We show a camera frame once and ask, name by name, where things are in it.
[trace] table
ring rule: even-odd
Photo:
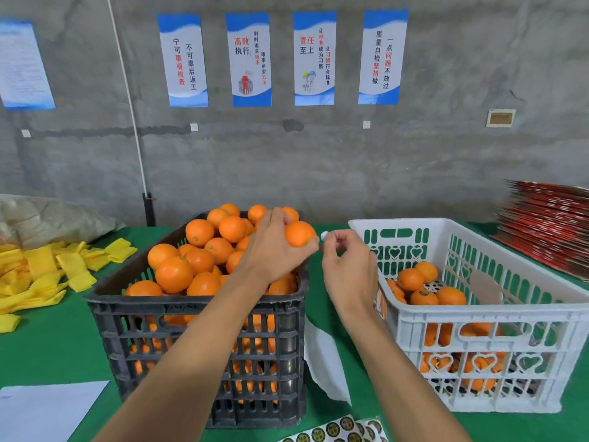
[[[347,226],[343,224],[318,225],[315,230],[320,234],[345,227]],[[471,225],[470,228],[483,235],[492,230],[492,227],[486,225]],[[95,245],[101,247],[116,238],[124,237],[141,250],[169,231],[165,227],[124,228],[104,237]],[[299,431],[347,413],[352,413],[356,418],[382,415],[360,357],[325,290],[320,258],[320,254],[315,254],[311,259],[311,283],[306,299],[306,312],[311,322],[336,340],[348,379],[352,407],[344,402],[330,400],[307,375],[307,414],[298,427]],[[110,264],[98,273],[98,277],[117,268],[117,265]],[[84,295],[85,293],[69,291],[59,305],[19,312],[23,317],[19,328],[11,334],[0,335],[0,388],[113,379]],[[584,350],[563,396],[561,413],[459,413],[456,416],[475,442],[581,442],[589,438],[589,419],[586,416],[588,402],[589,352]],[[120,405],[117,388],[114,381],[111,381],[72,435],[70,442],[91,440]],[[209,430],[205,431],[202,440],[276,442],[294,432],[297,429]]]

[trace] round sticker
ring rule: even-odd
[[[382,426],[378,420],[371,420],[368,424],[374,426],[379,434],[382,432]]]
[[[328,423],[326,430],[328,431],[329,436],[337,437],[337,435],[339,434],[339,425],[335,422],[330,422]]]
[[[311,437],[313,438],[314,442],[323,442],[325,441],[325,431],[322,428],[315,428],[311,431]]]
[[[342,419],[339,421],[339,424],[344,431],[352,431],[354,429],[354,421],[349,417],[342,417]]]

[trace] black plastic crate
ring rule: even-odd
[[[242,211],[241,216],[247,217],[247,212]],[[202,213],[195,218],[206,217],[207,213]],[[157,243],[176,247],[187,243],[185,227],[180,226]],[[130,284],[154,280],[148,252],[129,258],[118,271],[97,282],[86,297],[123,400],[186,330],[174,325],[171,317],[198,315],[212,298],[124,296]],[[303,349],[309,262],[305,261],[297,273],[296,293],[264,295],[249,314],[248,325],[244,326],[247,330],[240,332],[223,373],[207,428],[290,427],[305,416]],[[273,329],[268,322],[272,315]]]

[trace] white cable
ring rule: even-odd
[[[133,132],[135,133],[135,143],[137,145],[137,156],[139,156],[139,169],[141,170],[141,180],[143,182],[143,192],[147,197],[147,184],[145,183],[145,173],[143,171],[143,158],[141,157],[141,147],[139,146],[139,135],[137,134],[137,123],[135,122],[135,113],[133,112],[133,101],[131,100],[131,91],[129,90],[129,81],[127,81],[127,71],[125,70],[125,62],[122,59],[121,42],[118,40],[117,22],[114,19],[113,5],[111,0],[108,2],[108,12],[111,15],[113,22],[114,38],[117,42],[118,58],[121,60],[122,78],[125,81],[125,89],[127,90],[127,99],[129,100],[129,110],[131,110],[131,122],[133,123]]]

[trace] white plastic crate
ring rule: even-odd
[[[560,398],[589,334],[586,290],[452,220],[351,220],[349,225],[377,254],[384,293],[378,294],[377,309],[450,410],[560,411]],[[421,260],[439,271],[438,280],[426,287],[437,291],[442,284],[454,286],[466,294],[468,304],[399,302],[386,279],[396,279],[398,272]],[[501,304],[481,304],[490,290]],[[472,322],[491,323],[490,336],[461,335],[462,327]],[[448,323],[452,326],[446,337],[451,340],[442,346],[441,325],[447,331]],[[428,324],[437,333],[426,346]]]

